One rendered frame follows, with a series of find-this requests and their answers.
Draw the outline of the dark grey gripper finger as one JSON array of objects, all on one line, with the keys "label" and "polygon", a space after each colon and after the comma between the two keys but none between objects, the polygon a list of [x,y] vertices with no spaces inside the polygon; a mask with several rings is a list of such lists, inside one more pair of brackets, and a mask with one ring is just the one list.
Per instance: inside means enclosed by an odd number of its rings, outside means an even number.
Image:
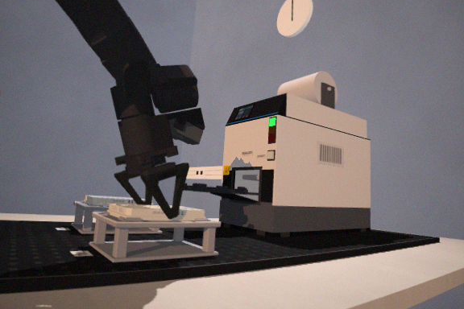
[{"label": "dark grey gripper finger", "polygon": [[[168,168],[163,171],[158,171],[150,175],[140,176],[141,180],[144,182],[149,192],[153,195],[156,202],[163,210],[164,214],[170,220],[178,216],[179,209],[180,209],[181,196],[182,196],[182,192],[184,189],[184,184],[185,184],[185,180],[187,178],[188,172],[189,172],[189,163],[180,163],[180,164],[177,164],[175,167]],[[176,177],[176,183],[175,183],[172,207],[170,208],[170,206],[168,205],[168,202],[164,198],[162,191],[160,190],[158,183],[160,180],[168,179],[173,176]]]},{"label": "dark grey gripper finger", "polygon": [[145,194],[145,201],[143,202],[142,199],[139,197],[135,189],[129,183],[129,179],[138,177],[140,175],[135,174],[128,174],[128,172],[121,171],[114,174],[115,179],[124,187],[124,189],[128,192],[128,194],[132,197],[136,204],[144,204],[144,205],[151,205],[152,201],[152,194],[146,187],[146,194]]}]

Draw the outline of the white multiwell plate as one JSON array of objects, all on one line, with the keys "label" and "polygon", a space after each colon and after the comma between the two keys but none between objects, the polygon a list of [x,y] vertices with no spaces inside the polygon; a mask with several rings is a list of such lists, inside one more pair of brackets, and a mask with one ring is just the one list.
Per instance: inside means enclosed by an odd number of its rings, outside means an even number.
[{"label": "white multiwell plate", "polygon": [[103,204],[103,206],[109,206],[109,204],[136,204],[132,198],[128,197],[85,196],[84,202],[87,204]]}]

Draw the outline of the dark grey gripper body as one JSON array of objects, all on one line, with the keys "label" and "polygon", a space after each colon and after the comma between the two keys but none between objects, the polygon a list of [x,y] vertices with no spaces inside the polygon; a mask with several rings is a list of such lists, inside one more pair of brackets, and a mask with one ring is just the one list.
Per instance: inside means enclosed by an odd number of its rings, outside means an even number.
[{"label": "dark grey gripper body", "polygon": [[152,151],[145,121],[145,117],[151,116],[155,113],[144,113],[118,122],[125,155],[116,157],[115,162],[117,166],[126,164],[128,174],[150,175],[176,166],[175,162],[166,163],[165,156],[178,155],[177,146]]}]

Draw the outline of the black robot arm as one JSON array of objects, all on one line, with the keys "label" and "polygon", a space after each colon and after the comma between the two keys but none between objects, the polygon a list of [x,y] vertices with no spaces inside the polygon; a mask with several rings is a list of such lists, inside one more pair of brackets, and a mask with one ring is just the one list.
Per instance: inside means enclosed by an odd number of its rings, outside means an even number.
[{"label": "black robot arm", "polygon": [[[164,114],[145,117],[152,151],[174,146],[172,139],[200,143],[205,123],[201,108],[190,109],[199,95],[188,65],[157,64],[118,0],[56,2],[116,80],[110,91],[117,120],[154,113],[153,101]],[[182,109],[189,110],[169,113]]]}]

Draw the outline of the white roll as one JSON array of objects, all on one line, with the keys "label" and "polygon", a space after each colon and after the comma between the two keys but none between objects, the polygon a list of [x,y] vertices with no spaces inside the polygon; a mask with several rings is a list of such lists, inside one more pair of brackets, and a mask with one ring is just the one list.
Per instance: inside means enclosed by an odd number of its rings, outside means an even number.
[{"label": "white roll", "polygon": [[290,93],[297,97],[304,98],[309,101],[321,103],[321,82],[335,87],[335,104],[338,99],[337,86],[333,77],[324,71],[314,73],[312,75],[304,76],[296,80],[283,83],[277,92],[277,96]]}]

